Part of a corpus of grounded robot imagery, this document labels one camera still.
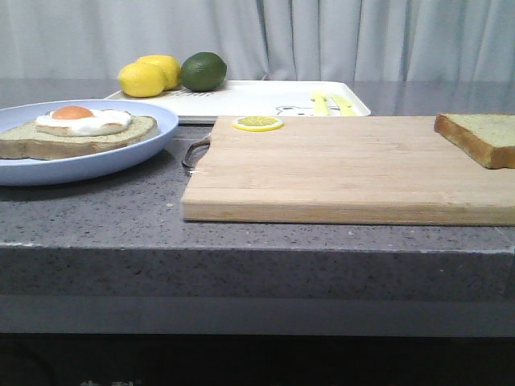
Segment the fried egg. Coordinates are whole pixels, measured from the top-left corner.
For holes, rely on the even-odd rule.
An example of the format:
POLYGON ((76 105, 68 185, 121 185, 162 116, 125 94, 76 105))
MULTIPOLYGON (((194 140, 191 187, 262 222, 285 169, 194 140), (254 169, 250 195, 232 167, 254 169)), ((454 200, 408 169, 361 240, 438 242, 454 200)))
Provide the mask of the fried egg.
POLYGON ((88 109, 78 105, 59 108, 35 119, 39 132, 62 137, 86 137, 120 133, 132 122, 129 113, 112 109, 88 109))

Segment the yellow plastic knife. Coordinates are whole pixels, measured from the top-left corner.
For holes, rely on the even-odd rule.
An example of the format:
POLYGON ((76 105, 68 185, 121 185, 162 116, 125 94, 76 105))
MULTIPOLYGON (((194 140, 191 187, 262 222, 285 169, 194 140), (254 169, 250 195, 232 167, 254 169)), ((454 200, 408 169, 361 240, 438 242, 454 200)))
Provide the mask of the yellow plastic knife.
POLYGON ((335 102, 336 106, 339 108, 341 116, 344 116, 344 117, 356 116, 356 113, 352 109, 352 103, 350 101, 348 101, 341 95, 337 95, 337 94, 332 94, 331 98, 335 102))

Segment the front yellow lemon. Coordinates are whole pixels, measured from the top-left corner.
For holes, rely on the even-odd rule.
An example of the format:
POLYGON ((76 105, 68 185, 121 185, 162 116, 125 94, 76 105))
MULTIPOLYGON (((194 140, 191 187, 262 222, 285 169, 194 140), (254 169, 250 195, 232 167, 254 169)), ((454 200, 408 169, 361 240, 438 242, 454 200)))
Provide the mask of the front yellow lemon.
POLYGON ((127 64, 120 70, 117 79, 121 90, 130 97, 156 97, 167 85, 163 70, 148 63, 127 64))

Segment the white tray with bear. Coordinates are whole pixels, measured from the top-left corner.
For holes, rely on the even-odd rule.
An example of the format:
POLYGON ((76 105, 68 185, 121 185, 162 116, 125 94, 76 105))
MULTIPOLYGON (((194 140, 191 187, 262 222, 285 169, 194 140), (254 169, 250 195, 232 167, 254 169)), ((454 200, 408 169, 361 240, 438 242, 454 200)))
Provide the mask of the white tray with bear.
POLYGON ((341 95, 352 103, 356 116, 368 116, 370 109, 344 83, 331 81, 227 80, 212 92, 192 92, 186 88, 141 102, 174 111, 183 124, 212 124, 219 116, 302 116, 313 115, 311 93, 327 94, 332 116, 341 116, 331 95, 341 95))

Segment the white curtain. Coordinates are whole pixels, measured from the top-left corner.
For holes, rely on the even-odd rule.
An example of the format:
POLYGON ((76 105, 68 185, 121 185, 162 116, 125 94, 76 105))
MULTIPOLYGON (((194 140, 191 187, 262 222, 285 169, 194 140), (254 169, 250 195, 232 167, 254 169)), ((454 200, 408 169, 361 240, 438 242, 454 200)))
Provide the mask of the white curtain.
POLYGON ((514 78, 511 1, 4 1, 6 78, 113 79, 213 51, 242 80, 514 78))

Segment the yellow plastic fork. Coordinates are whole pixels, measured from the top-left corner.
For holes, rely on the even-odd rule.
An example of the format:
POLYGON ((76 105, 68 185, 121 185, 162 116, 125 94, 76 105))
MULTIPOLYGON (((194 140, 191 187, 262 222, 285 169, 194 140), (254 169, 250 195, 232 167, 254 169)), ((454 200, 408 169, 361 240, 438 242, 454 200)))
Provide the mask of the yellow plastic fork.
POLYGON ((313 114, 316 117, 330 116, 330 109, 327 105, 327 94, 323 91, 313 91, 311 93, 311 100, 313 101, 313 114))

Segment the wooden cutting board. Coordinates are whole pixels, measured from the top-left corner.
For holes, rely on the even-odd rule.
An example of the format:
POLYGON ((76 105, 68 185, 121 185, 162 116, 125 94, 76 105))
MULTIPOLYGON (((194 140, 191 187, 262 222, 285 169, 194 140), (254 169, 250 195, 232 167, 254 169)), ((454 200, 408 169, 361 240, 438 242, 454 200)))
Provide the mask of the wooden cutting board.
POLYGON ((181 199, 186 220, 507 225, 514 172, 488 170, 433 117, 284 117, 280 129, 217 119, 181 199))

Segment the rear yellow lemon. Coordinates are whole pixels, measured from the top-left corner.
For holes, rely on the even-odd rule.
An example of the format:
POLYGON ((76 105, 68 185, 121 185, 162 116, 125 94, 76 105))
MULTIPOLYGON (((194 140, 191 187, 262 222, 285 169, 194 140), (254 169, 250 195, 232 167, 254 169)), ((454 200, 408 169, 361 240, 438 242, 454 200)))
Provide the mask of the rear yellow lemon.
POLYGON ((145 55, 136 60, 137 63, 153 64, 161 68, 167 82, 165 89, 172 90, 180 85, 181 66, 179 61, 170 55, 145 55))

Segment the yellow lemon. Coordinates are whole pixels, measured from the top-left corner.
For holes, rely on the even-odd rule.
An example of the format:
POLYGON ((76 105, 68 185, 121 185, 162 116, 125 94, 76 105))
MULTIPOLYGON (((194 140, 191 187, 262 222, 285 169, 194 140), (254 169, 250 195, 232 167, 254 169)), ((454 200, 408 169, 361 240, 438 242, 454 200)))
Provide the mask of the yellow lemon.
POLYGON ((137 63, 153 64, 161 68, 167 82, 165 89, 172 90, 180 85, 181 66, 179 61, 170 55, 145 55, 136 60, 137 63))
POLYGON ((130 97, 156 97, 167 85, 163 70, 148 63, 127 64, 120 70, 117 79, 121 90, 130 97))

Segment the light blue plate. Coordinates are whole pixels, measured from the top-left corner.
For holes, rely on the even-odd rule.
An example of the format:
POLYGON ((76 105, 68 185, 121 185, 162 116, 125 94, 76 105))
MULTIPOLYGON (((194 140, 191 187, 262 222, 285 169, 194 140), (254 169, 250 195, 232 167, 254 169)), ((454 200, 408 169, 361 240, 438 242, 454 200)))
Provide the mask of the light blue plate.
POLYGON ((178 115, 161 106, 128 100, 84 99, 42 102, 2 109, 1 131, 5 132, 66 105, 125 110, 136 116, 151 116, 157 121, 159 134, 121 149, 75 158, 48 161, 29 158, 3 159, 1 161, 1 184, 3 186, 26 187, 70 183, 124 170, 146 161, 163 150, 179 125, 178 115))

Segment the lemon slice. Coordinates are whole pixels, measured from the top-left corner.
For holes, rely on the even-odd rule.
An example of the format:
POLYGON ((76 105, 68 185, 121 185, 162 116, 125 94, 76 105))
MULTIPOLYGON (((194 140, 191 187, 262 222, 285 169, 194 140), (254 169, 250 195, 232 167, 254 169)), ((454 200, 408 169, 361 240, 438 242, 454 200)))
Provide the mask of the lemon slice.
POLYGON ((250 132, 264 132, 283 127, 283 122, 277 117, 270 116, 246 116, 233 120, 233 127, 250 132))

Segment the bread slice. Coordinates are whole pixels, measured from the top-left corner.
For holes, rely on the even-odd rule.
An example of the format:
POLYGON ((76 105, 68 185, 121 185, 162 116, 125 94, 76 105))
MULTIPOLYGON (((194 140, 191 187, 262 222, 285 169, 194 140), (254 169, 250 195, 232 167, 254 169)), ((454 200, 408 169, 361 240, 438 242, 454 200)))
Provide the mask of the bread slice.
POLYGON ((63 137, 40 132, 35 122, 29 121, 1 133, 1 158, 73 158, 120 149, 158 134, 158 123, 150 116, 133 116, 128 128, 120 133, 92 137, 63 137))
POLYGON ((514 168, 513 114, 440 113, 434 131, 484 168, 514 168))

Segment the green lime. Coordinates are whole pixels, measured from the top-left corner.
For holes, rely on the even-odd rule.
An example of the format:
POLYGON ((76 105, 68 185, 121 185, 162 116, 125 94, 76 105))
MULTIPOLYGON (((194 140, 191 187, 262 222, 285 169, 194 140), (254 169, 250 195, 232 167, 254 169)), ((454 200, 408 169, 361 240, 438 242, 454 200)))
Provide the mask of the green lime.
POLYGON ((198 52, 187 58, 181 67, 182 85, 194 92, 212 91, 225 80, 227 64, 213 52, 198 52))

